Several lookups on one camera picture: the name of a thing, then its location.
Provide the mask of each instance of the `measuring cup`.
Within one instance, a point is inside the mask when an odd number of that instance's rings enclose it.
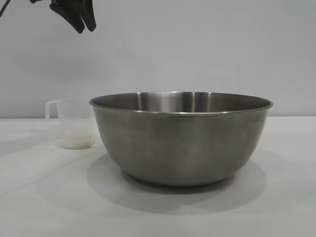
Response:
[[[92,107],[86,100],[62,99],[48,101],[45,117],[50,118],[52,104],[57,105],[61,145],[66,149],[91,148],[95,142],[92,123]]]

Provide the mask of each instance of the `bowl base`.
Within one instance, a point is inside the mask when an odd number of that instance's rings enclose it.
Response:
[[[234,179],[234,175],[226,177],[224,179],[220,179],[214,182],[208,182],[208,183],[201,183],[201,184],[190,184],[190,185],[170,185],[170,184],[162,184],[162,183],[155,183],[151,181],[147,181],[144,179],[140,179],[138,177],[135,177],[125,171],[122,170],[122,175],[124,179],[132,184],[132,185],[143,185],[147,187],[157,188],[157,189],[194,189],[194,188],[203,188],[203,187],[209,187],[209,186],[222,186],[226,185],[227,183],[231,183]]]

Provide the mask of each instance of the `stainless steel bowl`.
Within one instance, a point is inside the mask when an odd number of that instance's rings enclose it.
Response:
[[[146,92],[90,101],[110,157],[126,173],[170,186],[204,185],[249,160],[271,101],[208,92]]]

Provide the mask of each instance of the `white liquid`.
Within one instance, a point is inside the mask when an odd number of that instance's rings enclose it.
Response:
[[[91,148],[94,143],[94,137],[91,135],[66,137],[62,140],[63,148],[70,150],[82,150]]]

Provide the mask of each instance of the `measuring cup handle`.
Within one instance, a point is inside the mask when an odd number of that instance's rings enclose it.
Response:
[[[48,101],[45,105],[45,118],[49,119],[50,118],[50,106],[52,104],[58,104],[60,102],[60,100],[51,100]]]

